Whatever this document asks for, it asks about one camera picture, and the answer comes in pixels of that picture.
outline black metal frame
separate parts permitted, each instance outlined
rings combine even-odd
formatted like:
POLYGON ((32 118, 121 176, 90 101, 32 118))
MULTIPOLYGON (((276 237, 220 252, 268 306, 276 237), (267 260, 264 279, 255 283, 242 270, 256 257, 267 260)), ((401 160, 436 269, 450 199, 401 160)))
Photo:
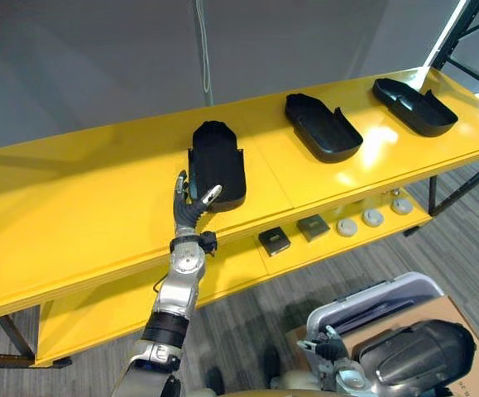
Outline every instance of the black metal frame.
MULTIPOLYGON (((462 12, 462 15, 458 18, 451 33, 448 35, 447 40, 443 43, 442 48, 433 60, 432 67, 441 70, 442 67, 448 62, 451 65, 456 66, 461 71, 469 74, 471 77, 479 81, 479 72, 473 68, 458 62, 452 57, 452 53, 457 46, 457 43, 471 35, 474 31, 479 30, 479 24, 473 27, 469 27, 474 20, 475 16, 479 12, 479 0, 471 0, 462 12)), ((467 182, 456 189, 450 194, 444 201, 436 205, 436 190, 438 187, 438 176, 430 177, 429 181, 429 215, 435 217, 442 213, 445 209, 456 203, 465 193, 469 192, 475 186, 479 184, 479 171, 472 176, 467 182)), ((417 232, 421 227, 412 227, 405 231, 405 236, 410 236, 417 232)))
MULTIPOLYGON (((30 368, 35 364, 35 353, 9 315, 0 317, 0 326, 20 353, 20 355, 0 354, 0 368, 30 368)), ((49 368, 64 368, 70 364, 72 360, 65 357, 54 361, 49 368)))

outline gray carpet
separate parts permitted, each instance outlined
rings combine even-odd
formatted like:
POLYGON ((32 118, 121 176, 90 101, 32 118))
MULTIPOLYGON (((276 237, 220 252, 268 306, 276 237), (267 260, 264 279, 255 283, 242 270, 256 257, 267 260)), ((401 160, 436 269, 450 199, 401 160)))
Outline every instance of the gray carpet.
MULTIPOLYGON (((478 170, 476 163, 440 177, 438 199, 478 170)), ((426 183, 410 186, 410 192, 426 203, 426 183)), ((266 344, 275 344, 284 368, 292 368, 285 332, 303 325, 311 309, 410 270, 437 281, 479 336, 479 186, 412 237, 386 238, 200 309, 190 325, 179 373, 184 389, 200 387, 211 366, 221 368, 228 391, 261 388, 259 356, 266 344)), ((13 318, 35 343, 38 311, 24 310, 13 318)), ((110 395, 137 337, 80 353, 62 370, 0 370, 0 396, 110 395)), ((2 330, 0 352, 14 353, 2 330)))

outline cardboard box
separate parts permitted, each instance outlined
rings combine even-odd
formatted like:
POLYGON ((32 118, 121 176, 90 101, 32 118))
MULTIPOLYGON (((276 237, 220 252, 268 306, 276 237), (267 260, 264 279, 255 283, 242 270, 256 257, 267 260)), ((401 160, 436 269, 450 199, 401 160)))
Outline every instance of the cardboard box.
MULTIPOLYGON (((406 309, 402 312, 383 318, 382 320, 374 322, 361 329, 357 329, 355 332, 350 332, 343 338, 343 340, 350 354, 354 356, 356 352, 355 347, 362 345, 364 342, 370 341, 377 337, 377 335, 412 325, 418 321, 430 319, 441 319, 452 323, 460 323, 471 332, 474 342, 477 345, 472 369, 462 379, 449 385, 448 388, 457 396, 479 397, 479 339, 472 331, 467 320, 462 316, 454 302, 448 296, 436 298, 426 304, 421 304, 414 308, 406 309)), ((305 327, 301 327, 288 332, 286 336, 295 352, 295 356, 297 356, 299 368, 308 370, 309 364, 305 359, 304 354, 296 346, 296 341, 303 339, 305 333, 305 327)))

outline white knob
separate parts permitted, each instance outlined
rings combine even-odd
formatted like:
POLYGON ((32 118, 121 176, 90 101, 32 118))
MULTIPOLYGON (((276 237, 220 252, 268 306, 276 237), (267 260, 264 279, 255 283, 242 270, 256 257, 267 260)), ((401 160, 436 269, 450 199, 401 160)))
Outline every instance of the white knob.
POLYGON ((406 215, 407 213, 412 212, 414 206, 406 198, 396 198, 391 203, 391 209, 394 211, 394 213, 398 213, 399 215, 406 215))
POLYGON ((362 221, 369 227, 377 227, 385 221, 385 217, 382 216, 382 213, 372 208, 364 211, 362 221))
POLYGON ((341 236, 351 237, 357 233, 357 224, 352 219, 341 219, 337 222, 337 232, 341 236))

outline yellow shelf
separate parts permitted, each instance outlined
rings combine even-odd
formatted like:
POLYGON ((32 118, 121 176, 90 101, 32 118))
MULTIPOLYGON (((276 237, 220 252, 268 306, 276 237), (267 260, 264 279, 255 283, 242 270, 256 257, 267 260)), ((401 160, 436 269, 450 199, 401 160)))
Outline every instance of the yellow shelf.
POLYGON ((160 265, 172 189, 193 131, 225 121, 244 149, 247 199, 205 216, 229 243, 479 159, 479 100, 436 70, 384 74, 431 88, 458 116, 419 136, 371 94, 377 76, 296 89, 341 106, 364 143, 316 161, 285 120, 287 93, 52 136, 0 149, 0 315, 160 265))
MULTIPOLYGON (((430 219, 404 190, 401 190, 401 195, 414 204, 414 211, 410 214, 397 215, 390 209, 393 197, 379 194, 322 213, 331 230, 310 243, 294 223, 284 225, 283 229, 291 241, 290 248, 273 257, 265 253, 256 237, 246 237, 219 247, 217 255, 208 258, 198 305, 209 304, 277 275, 421 225, 430 219), (360 219, 365 208, 378 208, 385 217, 383 224, 379 227, 366 226, 360 219), (340 218, 354 219, 358 233, 353 237, 339 236, 334 223, 340 218)), ((49 365, 63 356, 142 328, 155 298, 152 286, 166 269, 166 264, 160 265, 42 304, 36 365, 49 365)))

